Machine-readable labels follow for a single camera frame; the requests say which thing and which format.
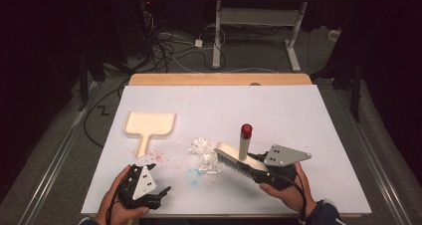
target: white table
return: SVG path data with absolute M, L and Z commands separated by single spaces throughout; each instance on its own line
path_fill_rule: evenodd
M 275 79 L 288 81 L 291 77 L 302 78 L 307 85 L 203 86 L 211 82 L 215 85 L 219 76 L 222 85 L 236 84 L 236 80 L 240 85 L 248 80 L 276 84 Z M 169 185 L 172 188 L 162 199 L 162 206 L 150 211 L 148 217 L 295 216 L 296 212 L 265 194 L 252 179 L 231 168 L 225 167 L 219 174 L 197 173 L 199 157 L 189 153 L 191 142 L 202 136 L 215 144 L 222 141 L 237 147 L 245 122 L 254 127 L 251 152 L 263 153 L 277 143 L 313 155 L 302 165 L 315 199 L 332 199 L 342 215 L 371 212 L 319 91 L 304 75 L 256 75 L 257 80 L 245 74 L 151 77 L 153 80 L 141 75 L 132 82 L 161 86 L 124 89 L 82 213 L 97 213 L 109 185 L 126 165 L 154 162 L 157 166 L 151 174 L 158 185 L 154 192 Z M 202 86 L 163 86 L 166 78 L 178 82 L 176 85 L 186 85 L 195 84 L 195 77 Z M 151 140 L 147 156 L 136 158 L 138 138 L 123 131 L 128 112 L 176 113 L 173 131 Z

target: hand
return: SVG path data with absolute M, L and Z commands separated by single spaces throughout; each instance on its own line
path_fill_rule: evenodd
M 111 188 L 109 191 L 105 194 L 105 197 L 103 198 L 102 204 L 100 205 L 99 212 L 96 216 L 96 222 L 100 225 L 106 225 L 106 211 L 109 208 L 109 205 L 112 200 L 112 196 L 114 195 L 115 190 L 118 187 L 118 184 L 124 180 L 124 177 L 127 175 L 127 173 L 130 171 L 130 165 L 128 165 L 114 180 L 114 182 L 111 185 Z M 112 208 L 111 213 L 111 225 L 120 225 L 123 223 L 126 223 L 127 221 L 138 218 L 146 213 L 149 212 L 148 207 L 138 207 L 135 209 L 126 209 L 121 205 L 121 203 L 117 202 L 114 204 L 114 207 Z
M 302 183 L 304 185 L 303 190 L 305 193 L 305 197 L 307 198 L 307 208 L 306 208 L 305 217 L 308 217 L 311 214 L 311 212 L 314 210 L 314 208 L 317 206 L 317 203 L 314 201 L 311 195 L 310 184 L 308 182 L 307 176 L 302 170 L 301 164 L 297 162 L 295 166 L 296 166 L 296 171 L 298 172 L 298 175 L 302 179 Z M 299 187 L 302 187 L 301 181 L 297 176 L 295 178 L 295 183 Z M 302 211 L 302 206 L 304 202 L 303 202 L 301 194 L 298 192 L 298 190 L 294 186 L 290 186 L 284 190 L 278 190 L 277 188 L 269 184 L 261 183 L 260 188 L 264 190 L 266 193 L 268 193 L 270 196 L 280 198 L 283 201 L 283 203 L 285 203 L 286 206 L 288 206 L 289 208 L 297 212 Z

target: desk leg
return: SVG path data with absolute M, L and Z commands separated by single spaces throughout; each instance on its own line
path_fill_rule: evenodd
M 293 34 L 291 40 L 286 40 L 286 50 L 288 51 L 288 56 L 292 65 L 292 69 L 294 72 L 300 72 L 301 67 L 299 66 L 298 58 L 296 57 L 294 45 L 296 38 L 298 36 L 298 32 L 301 29 L 302 20 L 304 19 L 305 10 L 307 9 L 308 2 L 303 2 L 301 4 L 301 9 L 298 12 L 298 16 L 296 18 L 296 22 L 293 28 Z
M 220 68 L 220 50 L 221 50 L 221 42 L 220 42 L 220 26 L 221 26 L 221 0 L 217 0 L 217 7 L 215 9 L 215 39 L 214 39 L 214 51 L 212 56 L 212 68 L 219 69 Z

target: metal bracket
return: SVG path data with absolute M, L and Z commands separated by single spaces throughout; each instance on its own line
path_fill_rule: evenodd
M 310 159 L 311 157 L 310 153 L 273 144 L 264 159 L 264 164 L 268 166 L 284 167 L 299 161 Z

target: cable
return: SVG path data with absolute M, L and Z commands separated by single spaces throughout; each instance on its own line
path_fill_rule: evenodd
M 112 199 L 111 199 L 111 202 L 109 203 L 109 207 L 108 207 L 108 209 L 107 209 L 107 211 L 106 211 L 106 213 L 105 213 L 105 224 L 106 225 L 110 225 L 111 224 L 111 214 L 112 214 L 112 208 L 114 207 L 114 205 L 116 204 L 116 203 L 118 203 L 119 201 L 116 201 L 116 202 L 114 202 L 115 201 L 115 198 L 117 197 L 117 194 L 118 194 L 118 192 L 120 191 L 120 188 L 121 188 L 121 185 L 123 184 L 123 182 L 125 181 L 125 180 L 127 180 L 127 179 L 129 179 L 129 176 L 125 176 L 125 178 L 124 179 L 122 179 L 121 180 L 121 182 L 118 184 L 118 186 L 117 186 L 117 188 L 115 189 L 115 191 L 114 191 L 114 194 L 112 195 Z
M 293 181 L 291 181 L 288 177 L 285 177 L 285 176 L 283 176 L 283 175 L 279 175 L 279 174 L 274 174 L 274 176 L 276 176 L 276 177 L 279 177 L 279 178 L 282 178 L 282 179 L 284 179 L 284 180 L 286 180 L 286 181 L 288 181 L 289 183 L 291 183 L 295 188 L 296 188 L 296 190 L 301 194 L 301 197 L 302 197 L 302 200 L 303 200 L 303 204 L 302 204 L 302 210 L 301 210 L 301 212 L 300 212 L 300 214 L 299 214 L 299 217 L 300 217 L 300 220 L 301 221 L 305 221 L 305 219 L 306 219 L 306 211 L 307 211 L 307 197 L 305 196 L 305 192 L 304 192 L 304 185 L 302 184 L 302 179 L 301 179 L 301 177 L 299 176 L 299 174 L 298 174 L 298 172 L 296 171 L 296 176 L 299 178 L 299 180 L 300 180 L 300 182 L 301 182 L 301 187 L 302 188 L 300 188 L 295 182 L 293 182 Z
M 88 118 L 90 117 L 90 115 L 91 115 L 91 113 L 93 112 L 93 110 L 94 109 L 96 109 L 97 107 L 98 107 L 98 105 L 103 101 L 103 100 L 105 100 L 107 97 L 109 97 L 110 95 L 112 95 L 113 93 L 115 93 L 115 92 L 117 92 L 117 95 L 118 95 L 118 97 L 119 98 L 121 98 L 121 94 L 119 93 L 119 91 L 121 90 L 121 89 L 123 89 L 123 85 L 125 84 L 125 83 L 127 83 L 128 82 L 128 80 L 129 79 L 125 79 L 119 86 L 118 86 L 118 88 L 117 89 L 114 89 L 114 90 L 112 90 L 111 92 L 109 92 L 109 93 L 107 93 L 105 96 L 103 96 L 98 102 L 96 102 L 91 108 L 90 108 L 90 110 L 88 111 L 88 113 L 87 113 L 87 116 L 85 117 L 85 119 L 84 119 L 84 132 L 85 132 L 85 135 L 87 136 L 87 138 L 92 142 L 92 143 L 94 143 L 95 145 L 97 145 L 98 147 L 100 147 L 100 148 L 104 148 L 104 145 L 103 144 L 100 144 L 99 142 L 97 142 L 95 139 L 93 139 L 91 136 L 90 136 L 90 134 L 88 133 L 88 129 L 87 129 L 87 121 L 88 121 Z

